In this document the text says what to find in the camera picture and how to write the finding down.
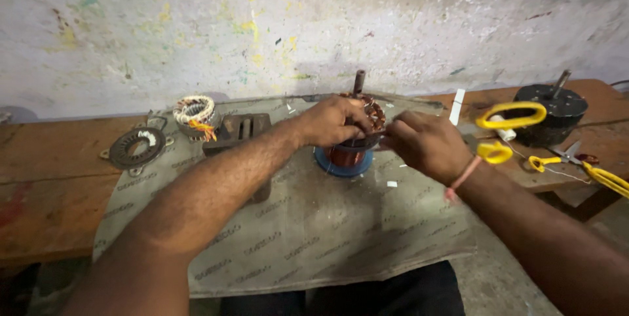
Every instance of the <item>hand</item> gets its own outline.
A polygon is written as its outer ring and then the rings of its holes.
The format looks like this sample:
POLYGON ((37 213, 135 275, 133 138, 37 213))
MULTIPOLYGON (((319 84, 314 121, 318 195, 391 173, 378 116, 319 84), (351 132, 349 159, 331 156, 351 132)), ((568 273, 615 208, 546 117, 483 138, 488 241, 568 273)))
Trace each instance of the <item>hand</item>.
POLYGON ((339 95, 332 95, 291 120, 299 133, 301 146, 329 147, 351 138, 364 138, 364 131, 369 134, 372 130, 362 101, 339 95), (346 126, 346 118, 353 119, 360 127, 346 126))
POLYGON ((474 157, 459 130, 443 117, 405 111, 387 126, 381 146, 406 165, 449 186, 474 157))

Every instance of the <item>dirty white wall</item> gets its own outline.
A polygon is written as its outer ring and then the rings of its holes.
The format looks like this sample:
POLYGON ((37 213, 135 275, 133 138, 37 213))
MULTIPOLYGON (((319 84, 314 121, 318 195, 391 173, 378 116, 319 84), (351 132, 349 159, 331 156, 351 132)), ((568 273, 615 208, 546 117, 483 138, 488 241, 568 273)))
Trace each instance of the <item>dirty white wall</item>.
POLYGON ((348 90, 629 78, 629 0, 0 0, 20 121, 348 90))

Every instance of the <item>left hand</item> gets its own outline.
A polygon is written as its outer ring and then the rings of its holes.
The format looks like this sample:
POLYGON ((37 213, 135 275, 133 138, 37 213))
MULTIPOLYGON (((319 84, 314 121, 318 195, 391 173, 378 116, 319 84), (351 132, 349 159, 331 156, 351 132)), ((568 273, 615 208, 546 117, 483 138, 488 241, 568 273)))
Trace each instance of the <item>left hand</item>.
POLYGON ((364 138, 372 131, 362 101, 339 95, 328 97, 291 120, 302 146, 329 147, 351 138, 364 138), (346 118, 353 119, 356 125, 346 126, 346 118))

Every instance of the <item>right hand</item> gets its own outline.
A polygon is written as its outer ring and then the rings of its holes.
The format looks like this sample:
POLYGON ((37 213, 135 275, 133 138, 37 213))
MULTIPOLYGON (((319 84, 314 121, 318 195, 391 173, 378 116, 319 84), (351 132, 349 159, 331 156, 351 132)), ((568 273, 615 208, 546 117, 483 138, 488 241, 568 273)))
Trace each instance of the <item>right hand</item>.
POLYGON ((474 158, 459 130, 444 117, 405 111, 387 126, 384 135, 382 146, 446 187, 474 158))

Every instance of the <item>floor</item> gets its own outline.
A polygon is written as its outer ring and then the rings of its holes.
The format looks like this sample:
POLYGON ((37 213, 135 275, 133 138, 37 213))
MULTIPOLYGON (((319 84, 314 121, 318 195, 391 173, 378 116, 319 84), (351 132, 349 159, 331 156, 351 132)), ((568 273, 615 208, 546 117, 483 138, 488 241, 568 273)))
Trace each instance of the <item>floor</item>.
MULTIPOLYGON (((561 315, 524 273, 498 238, 476 217, 470 222, 477 233, 478 252, 452 260, 468 316, 561 315)), ((629 252, 629 200, 622 199, 589 224, 620 249, 629 252)), ((89 259, 45 264, 40 268, 28 315, 56 315, 89 267, 89 259)), ((213 299, 191 300, 191 315, 216 315, 213 299)))

